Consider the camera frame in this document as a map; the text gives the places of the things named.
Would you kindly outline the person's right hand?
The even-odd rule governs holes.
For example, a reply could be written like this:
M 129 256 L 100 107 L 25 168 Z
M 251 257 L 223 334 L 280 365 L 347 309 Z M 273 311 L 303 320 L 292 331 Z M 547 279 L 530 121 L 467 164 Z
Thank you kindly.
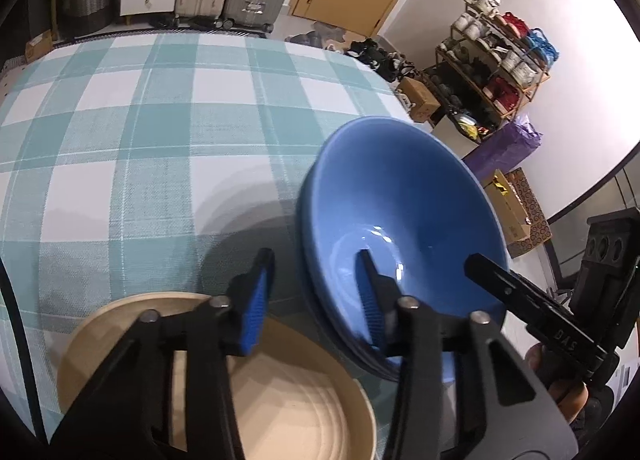
M 544 355 L 544 346 L 541 343 L 533 345 L 524 356 L 529 368 L 540 376 L 542 365 L 546 363 L 547 356 Z M 555 400 L 561 414 L 567 422 L 573 422 L 578 414 L 585 407 L 588 400 L 587 385 L 576 379 L 567 376 L 556 376 L 548 386 L 549 395 Z

